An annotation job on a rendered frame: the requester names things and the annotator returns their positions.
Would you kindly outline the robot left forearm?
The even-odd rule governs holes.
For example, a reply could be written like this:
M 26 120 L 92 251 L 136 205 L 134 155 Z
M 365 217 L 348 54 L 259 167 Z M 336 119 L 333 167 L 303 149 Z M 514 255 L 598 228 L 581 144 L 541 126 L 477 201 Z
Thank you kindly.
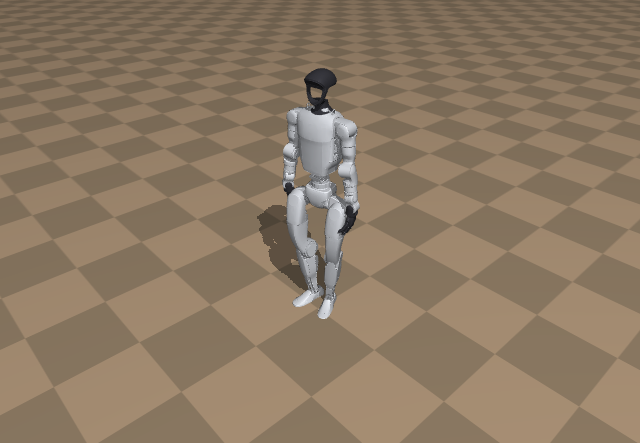
M 358 184 L 358 176 L 356 171 L 356 166 L 352 165 L 350 169 L 349 178 L 343 179 L 344 186 L 344 201 L 346 203 L 345 208 L 350 205 L 353 207 L 353 214 L 360 208 L 358 203 L 358 193 L 357 193 L 357 184 Z

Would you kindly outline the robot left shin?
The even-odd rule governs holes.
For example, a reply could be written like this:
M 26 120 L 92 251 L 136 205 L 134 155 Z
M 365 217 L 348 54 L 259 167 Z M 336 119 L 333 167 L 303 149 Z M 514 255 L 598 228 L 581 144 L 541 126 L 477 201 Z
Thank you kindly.
M 341 251 L 340 253 L 340 259 L 337 265 L 335 265 L 334 263 L 328 262 L 325 266 L 325 272 L 324 272 L 324 283 L 326 285 L 326 298 L 327 299 L 329 297 L 329 295 L 331 296 L 331 300 L 333 299 L 334 296 L 334 291 L 335 291 L 335 285 L 339 279 L 340 276 L 340 271 L 341 271 L 341 261 L 342 261 L 342 257 L 343 257 L 343 251 Z

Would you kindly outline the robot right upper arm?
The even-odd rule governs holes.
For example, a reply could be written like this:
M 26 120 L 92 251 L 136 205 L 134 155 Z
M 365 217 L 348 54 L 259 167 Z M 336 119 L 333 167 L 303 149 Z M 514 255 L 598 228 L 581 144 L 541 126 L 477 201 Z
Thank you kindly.
M 284 156 L 293 160 L 297 159 L 299 154 L 298 132 L 297 132 L 297 115 L 304 107 L 297 107 L 288 111 L 286 118 L 288 121 L 288 139 L 289 143 L 284 147 Z

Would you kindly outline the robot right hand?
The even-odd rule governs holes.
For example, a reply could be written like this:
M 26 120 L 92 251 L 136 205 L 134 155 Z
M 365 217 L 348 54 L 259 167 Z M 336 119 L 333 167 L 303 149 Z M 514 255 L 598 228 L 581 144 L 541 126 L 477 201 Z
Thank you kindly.
M 285 188 L 284 188 L 284 191 L 287 193 L 287 197 L 288 197 L 288 195 L 291 193 L 294 187 L 292 186 L 292 183 L 288 182 L 285 184 Z

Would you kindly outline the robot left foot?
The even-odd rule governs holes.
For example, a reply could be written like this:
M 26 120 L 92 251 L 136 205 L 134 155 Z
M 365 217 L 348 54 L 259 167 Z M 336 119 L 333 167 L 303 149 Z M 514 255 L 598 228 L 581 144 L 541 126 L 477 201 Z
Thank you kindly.
M 325 296 L 325 298 L 326 298 L 326 296 Z M 325 298 L 324 298 L 324 300 L 323 300 L 323 302 L 322 302 L 322 304 L 321 304 L 321 306 L 320 306 L 320 308 L 318 310 L 318 314 L 317 314 L 318 317 L 321 318 L 321 319 L 326 319 L 326 318 L 328 318 L 330 316 L 330 314 L 331 314 L 331 312 L 333 310 L 334 303 L 335 303 L 335 301 L 337 299 L 335 292 L 334 292 L 334 296 L 333 296 L 332 301 L 330 301 L 331 300 L 331 296 L 330 295 L 329 295 L 329 297 L 327 299 L 325 299 Z

